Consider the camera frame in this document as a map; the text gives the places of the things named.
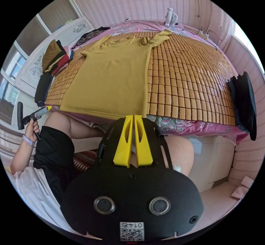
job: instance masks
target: leg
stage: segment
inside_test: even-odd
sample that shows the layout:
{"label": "leg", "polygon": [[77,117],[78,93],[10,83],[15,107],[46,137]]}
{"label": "leg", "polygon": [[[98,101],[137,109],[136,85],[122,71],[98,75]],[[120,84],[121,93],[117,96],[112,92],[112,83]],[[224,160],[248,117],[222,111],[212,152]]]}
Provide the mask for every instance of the leg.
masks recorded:
{"label": "leg", "polygon": [[[180,166],[181,173],[188,176],[193,166],[194,160],[194,150],[192,143],[188,139],[179,136],[166,136],[165,139],[168,144],[172,165]],[[165,165],[168,168],[165,153],[164,151],[162,152]],[[130,163],[136,167],[136,154],[132,154]]]}
{"label": "leg", "polygon": [[52,112],[45,121],[44,126],[60,130],[73,139],[104,136],[104,132],[101,129],[89,127],[86,124],[60,112]]}
{"label": "leg", "polygon": [[103,131],[91,128],[82,122],[52,112],[45,121],[37,142],[33,167],[43,169],[47,182],[60,204],[69,183],[78,175],[74,167],[74,144],[72,138],[103,136]]}

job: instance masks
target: person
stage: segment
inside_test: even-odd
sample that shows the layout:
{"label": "person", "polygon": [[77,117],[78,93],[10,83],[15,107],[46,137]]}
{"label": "person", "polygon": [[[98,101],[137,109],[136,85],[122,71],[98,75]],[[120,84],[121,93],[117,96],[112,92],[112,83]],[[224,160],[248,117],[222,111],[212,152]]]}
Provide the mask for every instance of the person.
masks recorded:
{"label": "person", "polygon": [[[48,222],[74,234],[60,210],[62,195],[69,183],[78,175],[74,167],[74,144],[72,139],[103,137],[104,128],[90,127],[60,112],[52,112],[42,126],[42,139],[37,142],[33,167],[29,166],[34,143],[34,132],[39,133],[37,121],[30,120],[25,138],[13,157],[7,175],[19,196],[27,206]],[[166,136],[172,165],[188,176],[193,165],[194,150],[188,139]],[[131,156],[136,166],[136,155]]]}

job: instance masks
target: black handheld device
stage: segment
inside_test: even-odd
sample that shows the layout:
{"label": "black handheld device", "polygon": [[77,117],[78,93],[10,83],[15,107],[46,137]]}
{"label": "black handheld device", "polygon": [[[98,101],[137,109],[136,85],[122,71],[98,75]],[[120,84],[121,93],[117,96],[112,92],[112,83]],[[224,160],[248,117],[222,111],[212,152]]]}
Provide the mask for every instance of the black handheld device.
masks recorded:
{"label": "black handheld device", "polygon": [[[23,103],[18,102],[17,103],[17,126],[19,130],[23,130],[25,128],[25,125],[27,125],[31,119],[34,121],[38,120],[41,118],[41,116],[45,113],[47,113],[51,109],[51,106],[45,106],[30,115],[27,115],[23,117]],[[41,135],[39,133],[35,133],[37,139],[41,140]]]}

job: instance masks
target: bamboo mat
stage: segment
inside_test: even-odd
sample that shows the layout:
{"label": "bamboo mat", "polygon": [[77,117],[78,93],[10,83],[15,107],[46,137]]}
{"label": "bamboo mat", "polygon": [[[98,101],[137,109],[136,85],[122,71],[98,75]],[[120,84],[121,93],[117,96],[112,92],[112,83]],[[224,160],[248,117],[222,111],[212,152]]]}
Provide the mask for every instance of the bamboo mat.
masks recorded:
{"label": "bamboo mat", "polygon": [[[127,33],[111,39],[128,36],[152,38],[157,33]],[[224,55],[216,48],[186,36],[173,34],[169,37],[151,51],[147,71],[147,114],[235,125],[234,107],[226,82],[237,74]],[[69,66],[55,78],[46,104],[61,104],[85,61],[80,52],[94,43],[75,52]]]}

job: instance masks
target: wristband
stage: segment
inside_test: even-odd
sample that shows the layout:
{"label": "wristband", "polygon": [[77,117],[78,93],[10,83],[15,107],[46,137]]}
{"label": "wristband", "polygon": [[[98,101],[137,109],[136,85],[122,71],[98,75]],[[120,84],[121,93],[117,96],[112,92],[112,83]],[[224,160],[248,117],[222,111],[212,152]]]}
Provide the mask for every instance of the wristband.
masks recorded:
{"label": "wristband", "polygon": [[22,138],[23,138],[23,139],[24,139],[29,145],[31,145],[31,146],[34,146],[34,145],[35,145],[35,143],[34,143],[32,140],[28,139],[25,135],[23,135]]}

